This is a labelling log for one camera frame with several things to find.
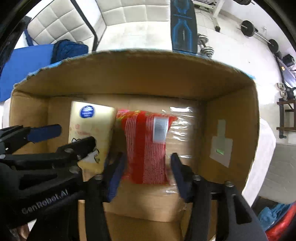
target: blue towel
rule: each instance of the blue towel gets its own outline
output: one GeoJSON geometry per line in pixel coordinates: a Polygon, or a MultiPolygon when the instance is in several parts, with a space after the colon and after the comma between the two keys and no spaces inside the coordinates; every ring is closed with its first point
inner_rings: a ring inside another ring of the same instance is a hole
{"type": "Polygon", "coordinates": [[[263,230],[273,227],[289,210],[292,204],[277,204],[273,209],[265,207],[258,215],[263,230]]]}

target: bolt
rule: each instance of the bolt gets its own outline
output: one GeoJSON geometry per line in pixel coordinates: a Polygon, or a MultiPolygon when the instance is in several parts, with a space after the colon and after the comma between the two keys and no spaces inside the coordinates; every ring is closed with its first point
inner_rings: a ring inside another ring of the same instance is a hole
{"type": "Polygon", "coordinates": [[[67,153],[71,153],[71,152],[73,152],[74,150],[71,149],[71,148],[66,148],[64,151],[67,152],[67,153]]]}
{"type": "Polygon", "coordinates": [[[103,179],[103,175],[102,174],[97,174],[94,176],[95,180],[102,180],[103,179]]]}
{"type": "Polygon", "coordinates": [[[78,174],[80,172],[80,168],[78,166],[69,167],[69,171],[73,174],[78,174]]]}
{"type": "Polygon", "coordinates": [[[193,175],[193,180],[195,180],[195,181],[200,181],[202,178],[201,178],[201,176],[200,175],[197,175],[197,174],[194,174],[193,175]]]}
{"type": "Polygon", "coordinates": [[[234,187],[234,185],[231,183],[231,181],[226,181],[226,182],[224,183],[224,185],[225,185],[226,187],[229,187],[229,188],[234,187]]]}

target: tape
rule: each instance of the tape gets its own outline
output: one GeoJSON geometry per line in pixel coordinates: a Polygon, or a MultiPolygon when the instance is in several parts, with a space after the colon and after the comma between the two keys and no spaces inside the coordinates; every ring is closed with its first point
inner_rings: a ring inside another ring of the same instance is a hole
{"type": "Polygon", "coordinates": [[[229,167],[232,142],[230,138],[225,138],[226,121],[218,120],[217,136],[212,137],[210,158],[229,167]]]}

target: dumbbell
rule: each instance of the dumbbell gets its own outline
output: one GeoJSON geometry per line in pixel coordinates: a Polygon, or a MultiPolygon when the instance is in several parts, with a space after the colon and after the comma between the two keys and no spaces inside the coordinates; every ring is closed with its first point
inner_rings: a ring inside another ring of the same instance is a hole
{"type": "Polygon", "coordinates": [[[260,34],[258,34],[258,30],[254,27],[254,25],[248,21],[248,20],[245,20],[242,22],[241,24],[241,31],[242,33],[247,36],[247,37],[251,37],[253,36],[254,34],[261,37],[262,39],[264,39],[266,42],[267,42],[267,45],[270,49],[270,51],[274,54],[278,53],[279,51],[279,45],[278,43],[274,40],[274,39],[270,39],[269,41],[264,38],[263,36],[261,36],[260,34]]]}
{"type": "Polygon", "coordinates": [[[200,54],[212,58],[214,54],[214,49],[205,45],[208,41],[209,39],[207,36],[198,34],[197,44],[203,46],[200,49],[200,54]]]}

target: blue logo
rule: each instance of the blue logo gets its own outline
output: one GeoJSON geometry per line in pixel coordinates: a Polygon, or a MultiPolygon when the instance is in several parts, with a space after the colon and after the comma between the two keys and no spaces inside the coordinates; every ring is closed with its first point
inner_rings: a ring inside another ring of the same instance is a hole
{"type": "Polygon", "coordinates": [[[80,110],[80,117],[88,118],[94,116],[94,107],[87,105],[80,110]]]}

